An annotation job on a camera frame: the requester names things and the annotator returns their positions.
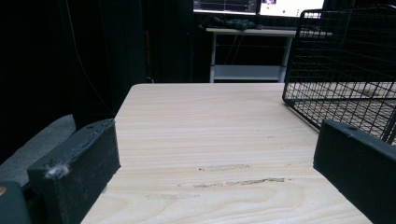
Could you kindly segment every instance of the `dark background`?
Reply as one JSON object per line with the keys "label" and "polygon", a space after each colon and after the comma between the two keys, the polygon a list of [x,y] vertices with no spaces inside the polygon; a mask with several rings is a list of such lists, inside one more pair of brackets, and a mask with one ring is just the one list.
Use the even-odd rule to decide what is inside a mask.
{"label": "dark background", "polygon": [[[355,1],[373,3],[393,1]],[[198,28],[206,16],[194,15],[186,0],[2,1],[0,163],[64,115],[73,114],[77,129],[114,118],[135,84],[208,82],[212,36]],[[253,36],[243,44],[260,41]],[[265,41],[282,45],[274,38]],[[255,63],[263,55],[240,53],[247,56],[236,63],[245,63],[243,58]]]}

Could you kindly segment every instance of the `black block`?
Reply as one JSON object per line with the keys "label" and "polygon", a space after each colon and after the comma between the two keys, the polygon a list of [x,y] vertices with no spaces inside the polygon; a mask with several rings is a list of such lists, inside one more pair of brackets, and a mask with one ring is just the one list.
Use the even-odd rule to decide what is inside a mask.
{"label": "black block", "polygon": [[396,148],[346,125],[323,120],[314,168],[374,223],[396,223]]}
{"label": "black block", "polygon": [[113,119],[80,129],[28,168],[32,189],[42,194],[48,223],[79,223],[120,168]]}
{"label": "black block", "polygon": [[0,182],[0,223],[31,223],[21,186],[16,182]]}

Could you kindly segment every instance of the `light wood tabletop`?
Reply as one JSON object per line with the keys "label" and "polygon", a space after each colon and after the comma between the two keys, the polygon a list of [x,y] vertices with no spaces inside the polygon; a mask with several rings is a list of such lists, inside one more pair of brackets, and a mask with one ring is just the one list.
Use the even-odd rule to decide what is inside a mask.
{"label": "light wood tabletop", "polygon": [[84,223],[370,223],[313,166],[282,83],[132,87],[121,168]]}

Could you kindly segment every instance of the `metal mesh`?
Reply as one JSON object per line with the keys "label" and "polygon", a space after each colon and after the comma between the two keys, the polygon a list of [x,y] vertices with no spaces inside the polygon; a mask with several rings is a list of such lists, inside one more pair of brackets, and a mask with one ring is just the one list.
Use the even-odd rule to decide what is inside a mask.
{"label": "metal mesh", "polygon": [[283,100],[317,128],[332,119],[396,145],[395,35],[392,6],[304,11]]}

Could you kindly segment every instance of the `monitor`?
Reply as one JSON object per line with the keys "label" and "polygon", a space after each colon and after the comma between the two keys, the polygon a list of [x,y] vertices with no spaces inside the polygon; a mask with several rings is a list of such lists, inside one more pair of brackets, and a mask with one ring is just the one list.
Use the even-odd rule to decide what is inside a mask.
{"label": "monitor", "polygon": [[194,0],[194,12],[256,15],[257,0]]}
{"label": "monitor", "polygon": [[324,0],[262,0],[260,15],[300,17],[306,9],[323,8]]}

